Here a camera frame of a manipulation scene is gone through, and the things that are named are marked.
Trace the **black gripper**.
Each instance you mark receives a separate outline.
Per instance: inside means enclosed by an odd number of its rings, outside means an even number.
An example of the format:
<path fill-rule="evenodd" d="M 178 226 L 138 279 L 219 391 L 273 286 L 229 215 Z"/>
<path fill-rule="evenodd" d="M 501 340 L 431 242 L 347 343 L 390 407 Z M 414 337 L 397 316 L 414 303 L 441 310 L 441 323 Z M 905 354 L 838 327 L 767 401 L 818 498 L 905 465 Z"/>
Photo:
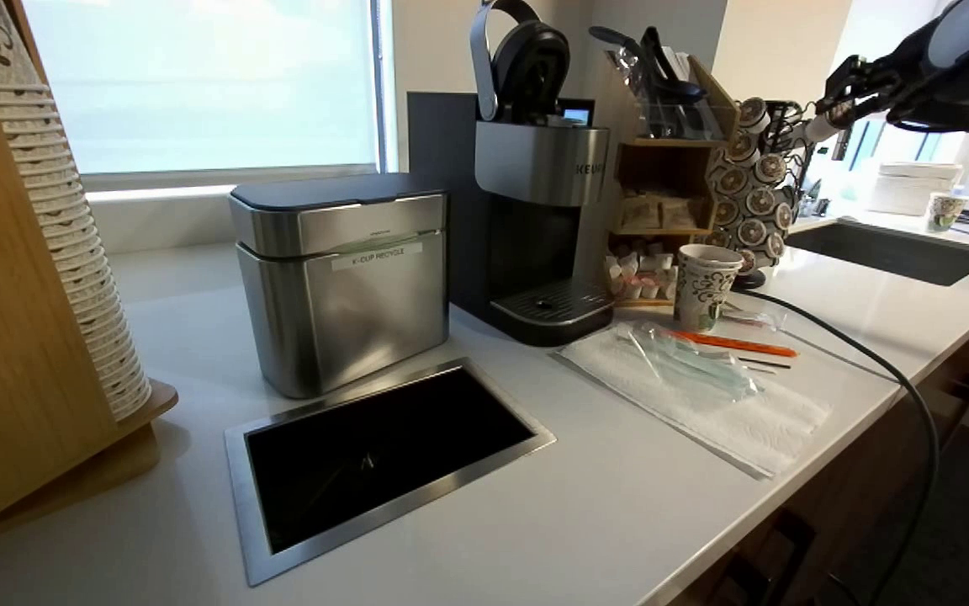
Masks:
<path fill-rule="evenodd" d="M 915 84 L 915 64 L 908 57 L 865 61 L 845 57 L 828 77 L 824 94 L 814 101 L 814 114 L 828 125 L 855 125 L 868 114 L 898 114 Z M 764 152 L 794 152 L 818 145 L 818 118 L 794 101 L 767 104 L 767 128 L 760 135 Z"/>

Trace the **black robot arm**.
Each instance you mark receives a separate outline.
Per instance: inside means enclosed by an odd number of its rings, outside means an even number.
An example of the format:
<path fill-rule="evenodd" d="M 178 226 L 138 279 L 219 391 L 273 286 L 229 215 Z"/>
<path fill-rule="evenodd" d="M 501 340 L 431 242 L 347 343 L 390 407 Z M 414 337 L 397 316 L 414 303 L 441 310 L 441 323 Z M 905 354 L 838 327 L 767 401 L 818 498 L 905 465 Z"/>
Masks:
<path fill-rule="evenodd" d="M 902 131 L 969 135 L 969 0 L 952 0 L 892 54 L 851 54 L 824 77 L 814 114 L 764 135 L 770 152 L 814 148 L 855 121 L 882 114 Z"/>

